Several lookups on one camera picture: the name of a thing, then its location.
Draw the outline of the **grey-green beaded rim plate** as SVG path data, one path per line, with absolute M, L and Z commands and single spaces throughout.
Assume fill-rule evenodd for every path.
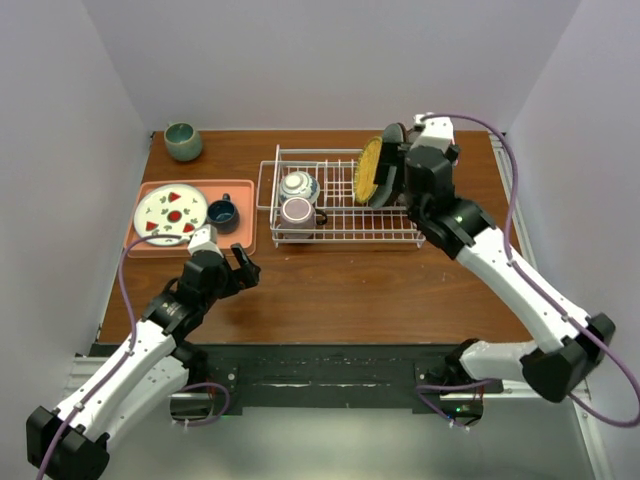
M 407 131 L 402 123 L 392 123 L 384 129 L 381 138 L 384 143 L 403 143 L 406 141 Z M 380 209 L 384 206 L 391 206 L 395 202 L 398 196 L 398 194 L 393 191 L 396 173 L 397 167 L 390 166 L 385 183 L 377 187 L 368 202 L 371 208 Z

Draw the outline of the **yellow woven bamboo tray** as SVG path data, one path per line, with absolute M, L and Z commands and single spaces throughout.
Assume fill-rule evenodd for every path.
M 367 203 L 374 195 L 376 171 L 383 146 L 380 136 L 371 138 L 363 147 L 353 177 L 354 200 L 359 204 Z

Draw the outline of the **purple mug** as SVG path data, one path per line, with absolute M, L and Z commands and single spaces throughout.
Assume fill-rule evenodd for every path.
M 280 229 L 285 230 L 283 236 L 286 239 L 309 239 L 317 227 L 327 222 L 327 214 L 316 209 L 306 198 L 292 197 L 282 205 Z

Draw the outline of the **blue floral ceramic bowl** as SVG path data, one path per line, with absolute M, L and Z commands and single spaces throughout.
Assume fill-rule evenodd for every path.
M 285 175 L 278 188 L 279 201 L 284 204 L 290 198 L 303 198 L 315 204 L 320 195 L 320 185 L 306 171 L 294 171 Z

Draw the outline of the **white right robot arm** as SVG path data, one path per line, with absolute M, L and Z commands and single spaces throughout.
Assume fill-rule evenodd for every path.
M 453 184 L 456 146 L 446 150 L 385 142 L 376 182 L 390 170 L 407 202 L 407 217 L 426 240 L 481 279 L 525 326 L 524 343 L 463 342 L 447 360 L 445 388 L 469 392 L 480 380 L 527 383 L 542 398 L 558 403 L 604 357 L 614 322 L 589 315 L 565 299 L 516 251 L 477 203 L 459 197 Z

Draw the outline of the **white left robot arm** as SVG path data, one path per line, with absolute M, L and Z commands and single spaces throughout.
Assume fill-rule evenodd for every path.
M 215 389 L 231 400 L 227 387 L 207 380 L 206 353 L 186 339 L 217 301 L 259 284 L 260 267 L 239 244 L 231 251 L 236 268 L 213 242 L 196 248 L 87 381 L 54 409 L 33 411 L 27 459 L 38 478 L 99 478 L 117 436 L 173 393 Z

